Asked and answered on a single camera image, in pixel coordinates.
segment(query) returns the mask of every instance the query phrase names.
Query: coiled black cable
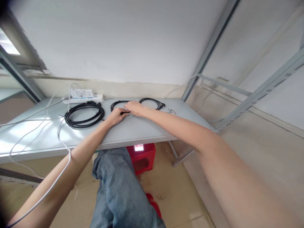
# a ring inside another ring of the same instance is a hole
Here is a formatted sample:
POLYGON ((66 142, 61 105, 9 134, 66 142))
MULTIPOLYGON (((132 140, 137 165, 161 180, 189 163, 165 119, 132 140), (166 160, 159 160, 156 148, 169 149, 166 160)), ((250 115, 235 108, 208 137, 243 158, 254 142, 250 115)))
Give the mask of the coiled black cable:
POLYGON ((142 99, 140 99, 139 103, 142 103, 145 100, 153 100, 153 101, 155 101, 157 103, 157 109, 156 110, 160 110, 160 109, 162 109, 163 107, 166 106, 164 103, 162 103, 162 102, 160 102, 158 100, 155 100, 153 98, 142 98, 142 99))
MULTIPOLYGON (((145 100, 153 100, 153 101, 155 101, 155 102, 157 103, 157 109, 156 109, 156 110, 160 110, 160 109, 162 109, 163 107, 166 106, 164 103, 162 103, 162 102, 160 102, 160 101, 158 101, 158 100, 155 100, 155 99, 153 99, 153 98, 142 98, 142 99, 140 99, 139 103, 142 103, 142 102, 145 101, 145 100)), ((124 103, 124 102, 125 102, 125 103, 128 103, 129 101, 115 101, 115 102, 111 105, 111 111, 114 110, 114 106, 115 106, 115 105, 117 105, 117 104, 119 104, 119 103, 124 103)), ((130 112, 125 111, 125 112, 121 112, 120 114, 122 115, 122 114, 124 114, 124 113, 130 113, 130 112)))
POLYGON ((67 125, 69 125, 70 127, 73 127, 73 128, 87 128, 87 127, 93 126, 94 124, 96 124, 100 120, 102 120, 104 115, 105 115, 105 111, 101 107, 100 102, 98 104, 96 104, 94 101, 87 101, 85 103, 82 103, 82 104, 76 105, 75 107, 72 107, 68 112, 66 112, 65 120, 66 120, 67 125), (98 112, 96 112, 96 114, 93 117, 90 117, 86 120, 81 120, 81 121, 71 120, 70 116, 71 116, 72 113, 76 112, 77 110, 86 109, 86 108, 97 108, 98 112), (83 123, 89 122, 89 121, 91 121, 95 118, 97 118, 95 121, 93 121, 89 124, 83 124, 83 123))
POLYGON ((129 101, 115 101, 113 104, 111 104, 111 112, 113 112, 115 105, 117 105, 119 103, 123 103, 123 102, 128 103, 129 101))

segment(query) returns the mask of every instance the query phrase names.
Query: hand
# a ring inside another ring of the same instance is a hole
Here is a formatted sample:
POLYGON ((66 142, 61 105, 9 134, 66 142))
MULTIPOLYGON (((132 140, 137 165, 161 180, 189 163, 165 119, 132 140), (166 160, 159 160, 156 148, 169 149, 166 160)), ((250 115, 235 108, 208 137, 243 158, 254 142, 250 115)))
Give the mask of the hand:
POLYGON ((135 116, 142 116, 143 112, 147 107, 144 107, 141 103, 137 101, 129 101, 124 107, 130 111, 135 116))
POLYGON ((111 114, 106 118, 104 123, 108 123, 110 126, 118 124, 123 118, 128 116, 130 113, 124 113, 120 115, 121 112, 125 112, 126 110, 123 108, 114 108, 111 114))

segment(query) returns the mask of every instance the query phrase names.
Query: person's left arm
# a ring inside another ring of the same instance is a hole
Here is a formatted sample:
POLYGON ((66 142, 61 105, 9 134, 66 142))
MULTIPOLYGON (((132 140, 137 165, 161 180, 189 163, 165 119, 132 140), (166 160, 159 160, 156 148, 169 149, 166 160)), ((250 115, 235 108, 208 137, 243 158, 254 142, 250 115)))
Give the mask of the person's left arm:
MULTIPOLYGON (((119 123, 129 113, 120 115, 125 109, 115 108, 108 118, 102 122, 96 130, 88 137, 81 141, 71 152, 71 162, 58 179, 52 190, 46 195, 41 203, 24 219, 17 223, 14 227, 49 227, 62 206, 63 202, 72 190, 76 180, 91 160, 95 150, 100 145, 107 131, 115 124, 119 123)), ((67 155, 41 182, 34 190, 24 205, 10 220, 9 224, 13 224, 21 216, 23 216, 42 196, 49 190, 56 178, 66 166, 69 160, 67 155)))

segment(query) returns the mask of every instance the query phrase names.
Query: red stool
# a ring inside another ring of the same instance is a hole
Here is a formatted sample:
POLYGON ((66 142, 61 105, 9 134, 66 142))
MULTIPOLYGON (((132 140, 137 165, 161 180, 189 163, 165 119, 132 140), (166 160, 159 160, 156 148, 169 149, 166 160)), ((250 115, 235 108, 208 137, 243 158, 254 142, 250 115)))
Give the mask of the red stool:
POLYGON ((136 175, 153 169, 155 145, 154 143, 144 144, 143 148, 143 151, 135 151, 134 146, 127 147, 136 175))

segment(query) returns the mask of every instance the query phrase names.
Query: person's right arm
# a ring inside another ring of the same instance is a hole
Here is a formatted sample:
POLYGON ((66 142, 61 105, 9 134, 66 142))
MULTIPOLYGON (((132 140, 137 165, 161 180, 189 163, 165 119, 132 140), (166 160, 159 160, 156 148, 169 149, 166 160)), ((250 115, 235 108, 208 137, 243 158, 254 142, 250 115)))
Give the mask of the person's right arm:
POLYGON ((300 222, 259 180, 240 157, 211 130, 181 117, 144 107, 125 106, 194 147, 207 180, 231 227, 300 227, 300 222))

